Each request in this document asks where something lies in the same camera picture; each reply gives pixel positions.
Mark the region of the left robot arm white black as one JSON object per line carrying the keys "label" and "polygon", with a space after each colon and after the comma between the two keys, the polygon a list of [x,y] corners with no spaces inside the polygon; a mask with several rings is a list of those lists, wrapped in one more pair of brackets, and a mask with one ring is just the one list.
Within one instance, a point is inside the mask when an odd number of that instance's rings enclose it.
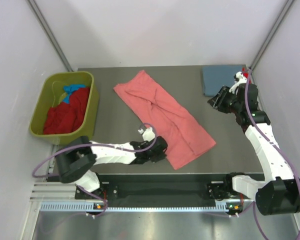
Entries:
{"label": "left robot arm white black", "polygon": [[59,181],[63,184],[76,184],[86,190],[92,198],[99,198],[104,187],[97,173],[91,170],[94,165],[124,164],[142,165],[156,163],[166,157],[168,144],[162,136],[141,142],[124,144],[101,144],[81,136],[71,142],[55,157]]}

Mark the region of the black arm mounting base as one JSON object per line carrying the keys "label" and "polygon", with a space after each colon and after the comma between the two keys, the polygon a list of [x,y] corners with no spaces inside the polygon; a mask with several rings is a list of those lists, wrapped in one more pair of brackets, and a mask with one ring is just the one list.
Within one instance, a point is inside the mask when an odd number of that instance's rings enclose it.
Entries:
{"label": "black arm mounting base", "polygon": [[228,193],[224,173],[100,174],[103,191],[95,194],[110,207],[205,207],[240,201]]}

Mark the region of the pink t shirt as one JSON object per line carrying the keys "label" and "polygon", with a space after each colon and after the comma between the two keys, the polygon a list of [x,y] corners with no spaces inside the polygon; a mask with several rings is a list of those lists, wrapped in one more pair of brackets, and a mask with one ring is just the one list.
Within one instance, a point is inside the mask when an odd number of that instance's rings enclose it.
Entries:
{"label": "pink t shirt", "polygon": [[143,122],[154,126],[167,142],[166,157],[178,170],[216,145],[216,141],[161,85],[144,70],[115,93]]}

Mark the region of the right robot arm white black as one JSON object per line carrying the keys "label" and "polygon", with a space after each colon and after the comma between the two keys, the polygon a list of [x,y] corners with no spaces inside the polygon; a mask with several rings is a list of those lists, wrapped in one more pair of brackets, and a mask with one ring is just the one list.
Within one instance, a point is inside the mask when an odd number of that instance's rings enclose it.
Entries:
{"label": "right robot arm white black", "polygon": [[208,100],[213,109],[233,113],[236,122],[250,141],[261,164],[264,180],[252,179],[245,173],[226,175],[223,192],[229,198],[243,194],[255,201],[264,215],[294,214],[300,212],[300,194],[295,176],[288,162],[277,151],[268,115],[259,109],[258,88],[255,84],[240,84],[235,92],[228,86]]}

